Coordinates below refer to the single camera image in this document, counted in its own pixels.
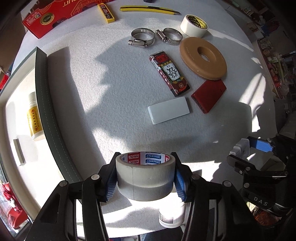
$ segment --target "red power bank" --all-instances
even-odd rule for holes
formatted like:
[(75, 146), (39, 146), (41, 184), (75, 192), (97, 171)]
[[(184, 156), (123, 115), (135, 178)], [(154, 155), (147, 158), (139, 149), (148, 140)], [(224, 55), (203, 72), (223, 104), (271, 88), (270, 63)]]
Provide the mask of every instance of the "red power bank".
[(225, 90), (226, 86), (222, 80), (206, 80), (191, 97), (206, 114), (213, 108)]

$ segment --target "white tablecloth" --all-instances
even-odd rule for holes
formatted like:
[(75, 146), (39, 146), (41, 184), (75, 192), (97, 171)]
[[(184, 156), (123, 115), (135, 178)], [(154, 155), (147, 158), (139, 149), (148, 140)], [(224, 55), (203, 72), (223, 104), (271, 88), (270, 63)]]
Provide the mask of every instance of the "white tablecloth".
[[(109, 163), (114, 152), (177, 152), (192, 171), (214, 182), (242, 177), (225, 159), (236, 142), (248, 135), (276, 134), (274, 104), (252, 44), (234, 19), (214, 0), (159, 0), (154, 5), (181, 15), (120, 12), (121, 5), (149, 5), (140, 0), (108, 3), (116, 21), (107, 24), (97, 7), (64, 21), (41, 39), (27, 32), (14, 69), (38, 46), (48, 54), (48, 75), (54, 110), (70, 155), (83, 178)], [(227, 87), (214, 108), (203, 114), (191, 94), (205, 81), (182, 61), (178, 46), (159, 39), (147, 48), (128, 46), (131, 31), (165, 27), (180, 31), (186, 14), (206, 21), (204, 39), (215, 45), (227, 63)], [(168, 86), (149, 61), (164, 50), (190, 85), (190, 114), (153, 125), (147, 107), (173, 99)], [(128, 200), (116, 190), (102, 209), (110, 237), (136, 235), (162, 228), (158, 201)]]

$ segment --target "white tape roll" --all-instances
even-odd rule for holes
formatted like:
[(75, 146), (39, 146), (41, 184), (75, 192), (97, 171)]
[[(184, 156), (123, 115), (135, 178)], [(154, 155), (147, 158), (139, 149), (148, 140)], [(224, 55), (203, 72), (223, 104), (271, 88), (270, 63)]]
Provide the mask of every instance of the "white tape roll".
[(154, 201), (173, 189), (175, 158), (155, 152), (130, 152), (116, 157), (120, 193), (132, 200)]
[(185, 15), (180, 28), (189, 37), (199, 38), (204, 36), (204, 34), (209, 29), (204, 20), (191, 14)]

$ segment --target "white power bank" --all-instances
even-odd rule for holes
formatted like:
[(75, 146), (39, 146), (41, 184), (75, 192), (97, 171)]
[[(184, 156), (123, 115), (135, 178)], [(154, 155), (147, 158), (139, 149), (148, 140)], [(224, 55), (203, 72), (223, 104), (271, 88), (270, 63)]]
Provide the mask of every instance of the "white power bank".
[(148, 111), (153, 125), (189, 114), (185, 97), (150, 105)]

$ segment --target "bottle with yellow label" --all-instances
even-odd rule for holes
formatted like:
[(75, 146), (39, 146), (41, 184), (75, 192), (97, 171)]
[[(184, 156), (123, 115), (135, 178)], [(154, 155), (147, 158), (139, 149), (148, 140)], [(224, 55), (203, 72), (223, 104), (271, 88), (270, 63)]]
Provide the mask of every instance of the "bottle with yellow label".
[(29, 94), (29, 110), (27, 112), (31, 137), (34, 141), (45, 138), (37, 106), (36, 92)]

